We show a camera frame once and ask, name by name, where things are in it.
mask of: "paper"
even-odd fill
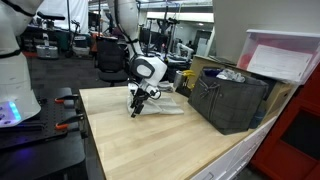
[[[258,45],[247,68],[257,74],[300,82],[312,54]]]

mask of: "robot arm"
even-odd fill
[[[131,108],[139,114],[143,101],[148,97],[158,99],[161,92],[158,83],[167,70],[166,64],[158,57],[145,57],[138,41],[138,8],[136,0],[108,0],[115,23],[123,33],[130,53],[130,70],[133,83],[129,84],[134,99]]]
[[[181,44],[181,43],[178,43],[177,44],[177,49],[176,49],[176,53],[181,56],[181,49],[184,49],[186,51],[188,51],[188,55],[187,55],[187,58],[188,59],[191,59],[191,56],[192,56],[192,53],[194,52],[193,49],[189,48],[188,46],[184,45],[184,44]]]

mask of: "floor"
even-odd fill
[[[70,87],[74,93],[77,93],[79,89],[110,86],[107,82],[97,81],[98,69],[94,68],[90,58],[60,58],[56,61],[28,58],[27,61],[33,89]],[[126,83],[118,83],[115,86],[125,85]],[[89,178],[103,179],[94,142],[89,138],[85,143],[88,145],[86,146],[86,152]],[[235,179],[264,180],[267,178],[251,167],[246,167]]]

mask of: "black table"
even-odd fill
[[[40,94],[60,97],[71,94],[71,90],[65,88],[41,91]],[[74,129],[78,126],[78,123],[72,123],[69,128]],[[84,145],[79,130],[69,132],[61,139],[1,152],[0,162],[0,179],[3,180],[87,179]]]

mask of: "gray carpet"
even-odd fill
[[[28,66],[33,89],[70,87],[72,90],[109,87],[110,83],[97,81],[98,69],[91,59],[39,60],[28,58]]]

